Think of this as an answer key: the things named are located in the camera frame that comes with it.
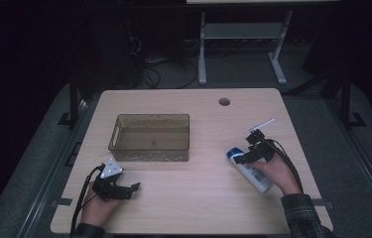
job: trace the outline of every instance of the gray carpet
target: gray carpet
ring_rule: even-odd
[[[280,62],[289,81],[286,86],[278,85],[265,47],[253,49],[251,54],[208,58],[205,88],[275,87],[287,91],[312,77],[301,70],[309,49],[284,47]],[[196,65],[196,57],[188,60]],[[168,62],[153,69],[162,77],[158,88],[177,88],[195,74],[188,63]],[[348,139],[356,138],[372,165],[372,109],[365,95],[353,87],[351,109],[360,113],[367,127],[348,133],[336,119],[338,98],[325,101],[319,96],[321,87],[320,83],[299,96],[285,96],[285,104],[321,195],[329,204],[334,233],[345,238],[372,237],[372,185]],[[148,85],[142,82],[136,89],[144,88]],[[195,80],[186,88],[202,87]],[[80,108],[79,122],[68,130],[68,126],[58,125],[62,114],[69,111],[68,87],[57,96],[0,197],[0,237],[67,237],[51,232],[50,223],[71,170],[64,164],[76,142],[82,141],[98,99],[96,95]]]

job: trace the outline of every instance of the bottle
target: bottle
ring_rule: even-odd
[[[241,174],[246,177],[261,194],[263,194],[272,187],[272,182],[268,180],[261,171],[251,168],[248,165],[236,164],[234,157],[242,155],[244,155],[244,152],[238,148],[232,148],[228,153],[226,153],[229,161],[231,161]]]

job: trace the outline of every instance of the background desk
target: background desk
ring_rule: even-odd
[[[221,106],[228,98],[229,106]],[[106,91],[102,94],[68,179],[51,228],[68,233],[84,179],[111,156],[107,147],[118,114],[187,113],[189,161],[119,163],[120,185],[141,182],[133,199],[110,217],[109,233],[134,234],[272,234],[289,233],[280,198],[273,186],[264,195],[226,159],[233,147],[246,150],[244,130],[270,117],[267,138],[279,141],[300,173],[306,193],[320,198],[282,97],[276,89],[190,89]],[[316,208],[331,227],[323,206]]]

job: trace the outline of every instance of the person's right hand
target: person's right hand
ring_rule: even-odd
[[[281,189],[284,195],[302,193],[291,169],[277,153],[268,163],[254,162],[248,166],[263,172],[272,183]]]

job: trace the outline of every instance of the plaid sleeve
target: plaid sleeve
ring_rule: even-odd
[[[101,238],[104,237],[105,230],[101,227],[79,223],[74,231],[74,238]]]
[[[282,197],[281,201],[292,237],[335,237],[330,230],[321,226],[311,198],[308,195],[301,193],[290,194]]]

